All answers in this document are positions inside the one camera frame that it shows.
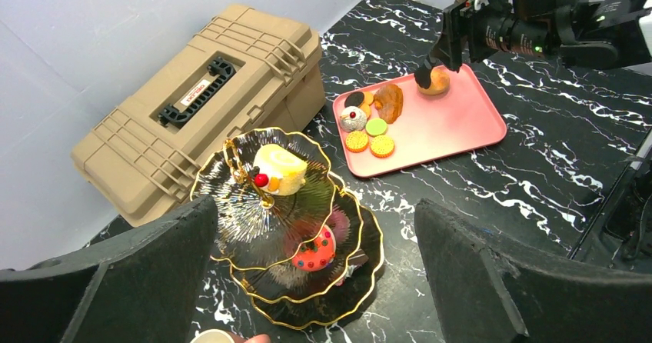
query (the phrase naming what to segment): black marble table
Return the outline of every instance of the black marble table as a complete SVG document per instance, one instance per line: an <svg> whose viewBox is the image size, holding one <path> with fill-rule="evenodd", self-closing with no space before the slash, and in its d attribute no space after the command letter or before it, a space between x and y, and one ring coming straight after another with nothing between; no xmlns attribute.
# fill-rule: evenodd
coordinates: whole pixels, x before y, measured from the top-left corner
<svg viewBox="0 0 652 343"><path fill-rule="evenodd" d="M329 101L413 71L441 30L441 12L410 0L363 0L323 34L321 72ZM346 166L331 103L306 132L333 171L359 194L384 231L378 296L346 325L303 332L272 325L211 263L188 340L222 328L274 342L443 342L414 236L421 198L465 214L488 231L565 256L652 122L652 78L627 70L569 71L556 62L495 55L471 66L508 126L498 145L380 178ZM114 223L100 238L116 233Z"/></svg>

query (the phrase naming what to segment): black oval cookie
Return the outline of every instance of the black oval cookie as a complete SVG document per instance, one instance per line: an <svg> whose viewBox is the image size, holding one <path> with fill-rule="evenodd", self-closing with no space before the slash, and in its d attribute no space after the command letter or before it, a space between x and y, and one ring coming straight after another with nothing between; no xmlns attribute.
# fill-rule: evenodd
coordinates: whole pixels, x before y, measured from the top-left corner
<svg viewBox="0 0 652 343"><path fill-rule="evenodd" d="M364 93L362 92L353 92L348 95L347 99L344 101L345 107L359 107L364 101Z"/></svg>

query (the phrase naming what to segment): robotic arm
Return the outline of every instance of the robotic arm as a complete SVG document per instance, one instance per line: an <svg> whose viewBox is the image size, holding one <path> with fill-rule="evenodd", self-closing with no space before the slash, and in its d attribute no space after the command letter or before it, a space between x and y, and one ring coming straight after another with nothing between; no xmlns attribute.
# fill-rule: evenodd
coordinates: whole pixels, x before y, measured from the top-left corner
<svg viewBox="0 0 652 343"><path fill-rule="evenodd" d="M496 52L560 58L565 67L607 70L652 62L652 0L467 0L444 10L440 38L414 73L423 88L443 63L458 72Z"/></svg>

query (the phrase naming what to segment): pink tray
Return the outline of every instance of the pink tray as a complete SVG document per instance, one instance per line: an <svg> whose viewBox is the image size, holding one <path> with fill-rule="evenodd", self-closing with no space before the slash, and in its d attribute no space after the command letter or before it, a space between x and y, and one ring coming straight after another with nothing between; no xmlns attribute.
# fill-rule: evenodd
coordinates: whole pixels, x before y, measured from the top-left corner
<svg viewBox="0 0 652 343"><path fill-rule="evenodd" d="M459 73L448 74L451 87L443 95L422 95L417 90L414 76L410 74L344 93L335 99L333 112L339 116L346 97L353 92L376 92L390 83L403 90L403 113L394 124L389 125L386 133L396 144L394 154L388 158L374 157L369 148L361 153L348 151L344 146L348 133L341 129L338 122L342 148L353 175L369 178L493 145L505 137L505 121L471 68L462 65ZM371 117L378 117L373 106Z"/></svg>

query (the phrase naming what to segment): tan hard case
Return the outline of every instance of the tan hard case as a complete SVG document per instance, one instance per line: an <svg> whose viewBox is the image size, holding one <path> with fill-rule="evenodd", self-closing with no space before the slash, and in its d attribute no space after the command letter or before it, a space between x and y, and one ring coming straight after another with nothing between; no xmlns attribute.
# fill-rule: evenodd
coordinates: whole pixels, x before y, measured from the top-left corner
<svg viewBox="0 0 652 343"><path fill-rule="evenodd" d="M181 128L160 123L221 57L235 74ZM208 157L253 128L303 130L324 106L319 34L243 5L216 16L72 150L75 167L136 227L188 200Z"/></svg>

